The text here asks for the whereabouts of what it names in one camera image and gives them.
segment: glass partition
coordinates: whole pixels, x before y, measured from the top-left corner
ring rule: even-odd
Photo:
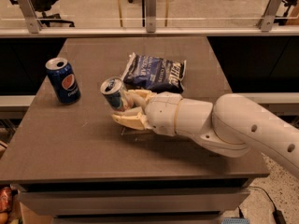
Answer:
[[[158,28],[242,28],[257,27],[269,0],[156,0]],[[62,20],[73,21],[76,28],[139,28],[144,26],[144,0],[57,0],[46,11],[47,16],[60,14]],[[285,21],[285,12],[294,21],[295,5],[290,9],[281,3],[278,15]],[[57,17],[45,17],[43,21]],[[26,23],[19,5],[0,0],[0,28],[24,28]],[[69,28],[70,23],[51,22],[50,28]]]

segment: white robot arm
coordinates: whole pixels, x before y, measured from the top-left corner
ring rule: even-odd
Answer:
[[[213,105],[163,92],[149,100],[145,113],[157,134],[187,136],[228,157],[253,146],[299,178],[299,131],[243,96],[226,94]]]

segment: table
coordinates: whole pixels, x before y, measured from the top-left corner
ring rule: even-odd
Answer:
[[[45,79],[0,161],[0,183],[18,187],[20,201],[39,215],[72,216],[53,223],[75,223],[76,215],[76,223],[215,223],[244,201],[254,178],[268,176],[263,157],[252,149],[226,158],[186,138],[113,122],[99,88],[122,74],[133,51],[186,59],[185,97],[214,102],[230,92],[205,37],[69,39],[60,56],[73,65],[81,98],[60,105]]]

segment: can lid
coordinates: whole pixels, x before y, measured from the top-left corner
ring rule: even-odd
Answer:
[[[65,58],[57,57],[50,59],[46,63],[46,68],[49,70],[59,70],[67,65],[67,60]]]
[[[122,81],[118,77],[112,77],[105,80],[101,86],[101,92],[103,94],[112,94],[121,88]]]

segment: tiled floor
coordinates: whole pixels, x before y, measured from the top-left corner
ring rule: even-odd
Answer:
[[[166,2],[157,0],[158,25],[164,26]],[[254,26],[263,14],[267,0],[170,0],[169,27],[236,27]],[[117,0],[61,0],[53,8],[75,22],[78,28],[120,27]],[[124,26],[141,26],[141,0],[129,4],[121,0]],[[0,0],[0,28],[25,27],[18,6]],[[252,186],[265,189],[275,205],[283,212],[288,224],[299,220],[299,181],[278,164],[264,156],[270,176],[256,179]],[[274,224],[273,204],[261,189],[251,189],[250,196],[241,204],[251,224]],[[24,224],[50,224],[50,217],[37,217],[23,207]],[[238,217],[238,211],[226,212],[227,217]]]

